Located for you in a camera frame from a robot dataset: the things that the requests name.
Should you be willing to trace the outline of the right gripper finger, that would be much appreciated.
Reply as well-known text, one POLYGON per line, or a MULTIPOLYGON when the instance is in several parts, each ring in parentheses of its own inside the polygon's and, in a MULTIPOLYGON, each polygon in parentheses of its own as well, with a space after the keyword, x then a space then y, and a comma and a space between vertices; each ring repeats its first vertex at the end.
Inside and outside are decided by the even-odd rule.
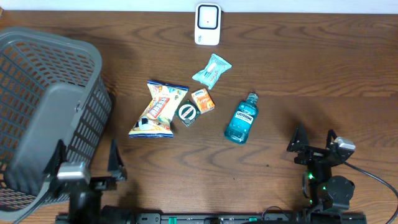
POLYGON ((337 138, 338 136, 336 135, 335 131, 333 129, 330 129, 328 131, 327 137, 326 137, 326 148, 329 148, 332 142, 337 138))
POLYGON ((308 140, 304 126, 302 124, 300 124, 296 128, 296 130, 287 146, 287 151, 288 152, 302 152, 305 150, 305 148, 307 146, 309 146, 309 140, 308 140))

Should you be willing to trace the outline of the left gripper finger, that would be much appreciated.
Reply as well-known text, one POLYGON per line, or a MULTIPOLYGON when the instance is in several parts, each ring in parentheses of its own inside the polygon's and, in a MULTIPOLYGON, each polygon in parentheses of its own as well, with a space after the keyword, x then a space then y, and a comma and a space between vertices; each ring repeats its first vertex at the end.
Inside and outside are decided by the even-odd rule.
POLYGON ((55 151, 43 171, 44 177, 55 177, 57 175, 61 164, 67 160, 66 149, 64 141, 59 139, 55 151))
POLYGON ((117 141, 111 141, 108 159, 108 172, 111 174, 124 174, 124 164, 119 154, 117 141))

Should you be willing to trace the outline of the yellow snack bag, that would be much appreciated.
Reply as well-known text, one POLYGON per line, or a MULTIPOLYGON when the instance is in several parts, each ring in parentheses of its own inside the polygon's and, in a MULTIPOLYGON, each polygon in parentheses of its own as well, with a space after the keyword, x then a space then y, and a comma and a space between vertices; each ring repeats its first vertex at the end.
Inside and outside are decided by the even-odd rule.
POLYGON ((173 138, 171 122, 189 87, 148 80, 152 100, 129 131, 130 138, 173 138))

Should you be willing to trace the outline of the blue mouthwash bottle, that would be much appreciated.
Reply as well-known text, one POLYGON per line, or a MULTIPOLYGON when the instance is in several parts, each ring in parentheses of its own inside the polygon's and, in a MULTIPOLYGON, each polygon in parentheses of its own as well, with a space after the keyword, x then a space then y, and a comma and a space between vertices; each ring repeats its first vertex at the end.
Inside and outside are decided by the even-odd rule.
POLYGON ((237 144, 246 143, 251 127, 258 116, 259 110, 256 106, 258 99, 258 95, 255 92, 251 92, 246 100, 239 103, 229 125, 224 131, 226 139, 237 144))

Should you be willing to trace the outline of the small green box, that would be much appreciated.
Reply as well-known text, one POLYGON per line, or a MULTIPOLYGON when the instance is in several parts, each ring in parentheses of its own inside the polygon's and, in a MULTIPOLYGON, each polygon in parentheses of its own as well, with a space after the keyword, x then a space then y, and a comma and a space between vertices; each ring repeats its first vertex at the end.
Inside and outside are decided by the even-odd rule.
POLYGON ((201 115, 201 112, 194 103, 187 100, 177 108, 175 115, 186 127, 189 127, 201 115))

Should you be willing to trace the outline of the small orange box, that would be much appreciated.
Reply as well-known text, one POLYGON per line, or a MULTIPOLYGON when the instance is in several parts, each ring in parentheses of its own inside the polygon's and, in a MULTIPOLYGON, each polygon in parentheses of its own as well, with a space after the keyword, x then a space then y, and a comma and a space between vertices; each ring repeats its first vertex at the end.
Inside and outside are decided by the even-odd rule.
POLYGON ((209 112, 215 109, 215 103, 212 100, 208 90, 202 88, 192 93, 192 99, 198 107, 201 114, 209 112))

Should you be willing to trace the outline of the teal tissue packet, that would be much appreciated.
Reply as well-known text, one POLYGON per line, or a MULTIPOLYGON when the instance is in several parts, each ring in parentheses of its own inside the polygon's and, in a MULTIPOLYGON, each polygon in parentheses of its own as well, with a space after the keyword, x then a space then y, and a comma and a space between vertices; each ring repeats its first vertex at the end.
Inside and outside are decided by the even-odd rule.
POLYGON ((211 90, 220 76, 230 68, 232 68, 232 65, 228 61, 217 54, 212 54, 207 66, 203 70, 194 74, 192 78, 195 81, 206 85, 208 89, 211 90))

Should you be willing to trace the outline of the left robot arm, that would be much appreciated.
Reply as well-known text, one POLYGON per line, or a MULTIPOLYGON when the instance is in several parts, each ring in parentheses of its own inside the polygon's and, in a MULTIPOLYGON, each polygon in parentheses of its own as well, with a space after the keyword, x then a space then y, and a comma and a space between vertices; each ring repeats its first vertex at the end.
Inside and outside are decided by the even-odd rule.
POLYGON ((116 140, 111 141, 108 158, 109 176, 92 177, 85 162, 68 162, 64 142, 59 140, 45 168, 49 178, 46 195, 69 196, 68 213, 58 215, 56 223, 133 223, 134 215, 119 207, 102 206, 104 191, 117 189, 117 183, 127 180, 127 171, 119 154, 116 140))

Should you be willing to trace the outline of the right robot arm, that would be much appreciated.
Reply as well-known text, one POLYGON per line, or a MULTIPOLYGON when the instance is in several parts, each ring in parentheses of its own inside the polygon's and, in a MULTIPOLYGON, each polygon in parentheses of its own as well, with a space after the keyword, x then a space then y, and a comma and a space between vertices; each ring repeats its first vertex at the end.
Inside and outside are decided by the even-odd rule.
POLYGON ((312 201, 312 209, 336 213, 349 209, 354 183, 341 175, 333 175, 331 168, 346 162, 355 149, 352 141, 338 137, 332 129, 328 131, 324 148, 313 147, 305 128, 302 125, 296 128, 287 151, 297 153, 294 162, 307 167, 303 191, 312 201))

